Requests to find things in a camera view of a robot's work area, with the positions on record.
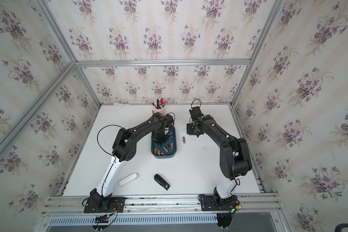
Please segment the teal plastic storage box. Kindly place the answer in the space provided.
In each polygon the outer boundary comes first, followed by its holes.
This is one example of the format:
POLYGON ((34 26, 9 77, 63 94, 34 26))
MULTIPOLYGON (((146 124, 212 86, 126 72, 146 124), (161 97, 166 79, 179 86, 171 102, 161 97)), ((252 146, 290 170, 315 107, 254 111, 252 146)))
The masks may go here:
POLYGON ((177 152, 177 135, 175 126, 171 126, 168 130, 167 140, 165 143, 158 142, 151 138, 151 153, 158 159, 168 159, 177 152))

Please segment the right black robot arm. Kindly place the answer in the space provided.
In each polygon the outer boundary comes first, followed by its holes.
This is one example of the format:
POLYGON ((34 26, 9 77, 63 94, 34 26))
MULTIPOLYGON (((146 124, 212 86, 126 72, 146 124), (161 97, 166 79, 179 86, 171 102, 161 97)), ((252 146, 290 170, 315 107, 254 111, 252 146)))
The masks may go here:
POLYGON ((187 124, 187 135, 208 135, 219 147, 219 166, 226 180, 215 188, 219 199, 231 197, 237 185, 237 179, 246 176, 252 170, 252 163, 247 142, 236 138, 219 126, 210 115, 195 115, 187 124))

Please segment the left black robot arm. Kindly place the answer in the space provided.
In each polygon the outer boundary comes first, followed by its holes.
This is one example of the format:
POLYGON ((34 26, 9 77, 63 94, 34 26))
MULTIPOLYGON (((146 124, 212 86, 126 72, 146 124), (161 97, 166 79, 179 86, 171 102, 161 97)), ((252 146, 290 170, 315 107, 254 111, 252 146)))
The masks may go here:
POLYGON ((106 212, 111 205, 110 198, 117 177, 125 164, 136 155, 140 139, 151 134, 151 141, 162 146, 169 140, 169 129, 174 126, 174 122, 175 118, 170 114, 154 113, 148 120, 133 128, 120 127, 112 146, 113 150, 109 153, 112 156, 110 164, 99 185, 90 192, 89 206, 106 212))

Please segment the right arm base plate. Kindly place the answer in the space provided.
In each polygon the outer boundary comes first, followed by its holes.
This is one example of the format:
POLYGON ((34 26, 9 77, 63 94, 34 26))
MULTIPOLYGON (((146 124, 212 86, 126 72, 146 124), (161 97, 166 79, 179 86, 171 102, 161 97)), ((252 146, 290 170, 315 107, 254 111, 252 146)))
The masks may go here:
POLYGON ((227 211, 235 212, 239 209, 240 201, 235 195, 232 195, 229 198, 222 199, 218 195, 213 194, 207 196, 200 194, 198 200, 201 204, 202 211, 227 211))

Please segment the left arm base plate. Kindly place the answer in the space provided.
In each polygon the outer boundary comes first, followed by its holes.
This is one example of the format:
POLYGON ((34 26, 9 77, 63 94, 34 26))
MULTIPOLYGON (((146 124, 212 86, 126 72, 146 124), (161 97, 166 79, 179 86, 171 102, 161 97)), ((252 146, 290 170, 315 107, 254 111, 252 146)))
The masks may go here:
POLYGON ((115 210, 122 213, 125 200, 124 197, 110 197, 103 199, 101 203, 94 204, 90 198, 87 198, 82 202, 82 206, 84 213, 111 213, 115 210))

